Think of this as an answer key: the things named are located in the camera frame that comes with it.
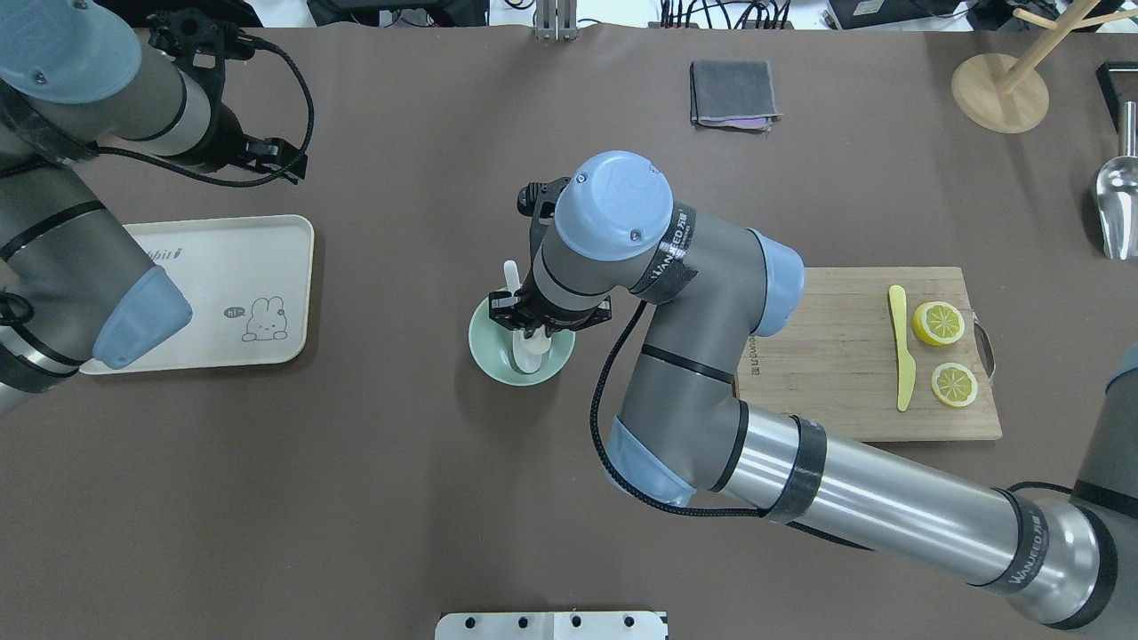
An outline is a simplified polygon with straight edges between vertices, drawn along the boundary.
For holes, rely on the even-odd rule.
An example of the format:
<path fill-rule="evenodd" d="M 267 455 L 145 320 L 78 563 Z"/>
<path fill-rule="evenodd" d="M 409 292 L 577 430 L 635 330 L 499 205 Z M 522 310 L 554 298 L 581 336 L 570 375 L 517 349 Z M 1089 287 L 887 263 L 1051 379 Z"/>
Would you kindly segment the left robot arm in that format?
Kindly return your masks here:
<path fill-rule="evenodd" d="M 11 413 L 91 360 L 133 364 L 190 325 L 190 304 L 75 165 L 112 155 L 206 183 L 233 166 L 298 182 L 310 139 L 244 133 L 225 61 L 284 50 L 196 8 L 152 13 L 142 42 L 93 1 L 5 1 L 1 400 Z"/>

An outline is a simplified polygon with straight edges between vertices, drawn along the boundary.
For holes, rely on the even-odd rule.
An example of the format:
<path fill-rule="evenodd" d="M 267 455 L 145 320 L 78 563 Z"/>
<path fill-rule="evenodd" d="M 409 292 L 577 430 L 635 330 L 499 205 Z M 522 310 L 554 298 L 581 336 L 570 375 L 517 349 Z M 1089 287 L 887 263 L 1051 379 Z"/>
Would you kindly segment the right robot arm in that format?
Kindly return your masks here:
<path fill-rule="evenodd" d="M 1028 620 L 1135 637 L 1135 351 L 1110 378 L 1077 482 L 1033 499 L 873 448 L 915 410 L 992 419 L 973 315 L 935 300 L 942 268 L 806 268 L 756 229 L 700 214 L 662 171 L 607 151 L 517 195 L 530 268 L 484 315 L 516 366 L 605 323 L 611 292 L 654 307 L 608 441 L 615 485 L 685 517 L 785 525 L 905 556 L 1000 596 Z"/>

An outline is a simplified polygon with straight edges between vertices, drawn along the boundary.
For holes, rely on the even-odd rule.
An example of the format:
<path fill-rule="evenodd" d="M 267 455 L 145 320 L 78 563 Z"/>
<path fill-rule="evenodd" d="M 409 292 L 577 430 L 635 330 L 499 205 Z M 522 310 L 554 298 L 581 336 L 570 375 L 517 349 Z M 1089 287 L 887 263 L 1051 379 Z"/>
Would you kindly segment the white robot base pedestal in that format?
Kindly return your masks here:
<path fill-rule="evenodd" d="M 452 612 L 435 639 L 668 639 L 665 612 Z"/>

